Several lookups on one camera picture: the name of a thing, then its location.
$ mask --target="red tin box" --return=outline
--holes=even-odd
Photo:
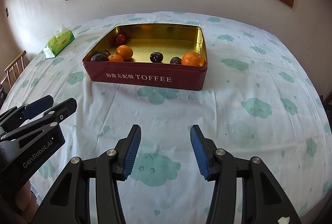
[[[109,50],[116,53],[119,44],[115,39],[124,34],[123,44],[133,49],[133,56],[126,62],[91,62],[95,51]],[[197,52],[206,61],[203,67],[173,65],[169,61],[186,52]],[[161,52],[162,63],[150,62],[152,52]],[[203,87],[208,59],[203,33],[198,26],[183,24],[133,24],[117,26],[108,32],[83,58],[83,66],[95,82],[147,85],[185,90]]]

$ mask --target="red cherry tomato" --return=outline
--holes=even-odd
[[[121,44],[124,43],[126,41],[126,36],[124,34],[118,34],[117,35],[117,43]]]

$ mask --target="white wall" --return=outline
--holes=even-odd
[[[16,42],[31,59],[61,23],[74,26],[106,16],[185,11],[220,16],[276,35],[294,54],[319,94],[332,90],[332,1],[295,0],[4,0]]]
[[[10,33],[6,21],[6,12],[3,0],[0,0],[0,80],[5,75],[4,69],[21,53],[13,36]],[[9,92],[8,83],[3,84],[6,92]]]

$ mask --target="blue gripper pad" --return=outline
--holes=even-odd
[[[132,141],[129,145],[126,156],[123,161],[123,172],[122,176],[126,180],[132,173],[132,168],[134,167],[134,162],[136,159],[139,144],[141,142],[141,128],[137,126],[136,131],[133,135]]]
[[[203,146],[198,137],[195,125],[190,128],[190,141],[195,153],[198,168],[200,169],[200,174],[204,176],[205,180],[208,180],[208,178],[210,177],[208,158],[206,157]]]
[[[47,95],[35,102],[27,105],[23,112],[24,119],[33,119],[37,115],[41,114],[42,112],[46,111],[47,109],[51,108],[53,105],[53,97]]]

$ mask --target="green tissue box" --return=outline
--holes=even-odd
[[[43,48],[46,58],[56,57],[69,43],[75,39],[72,31],[61,25]]]

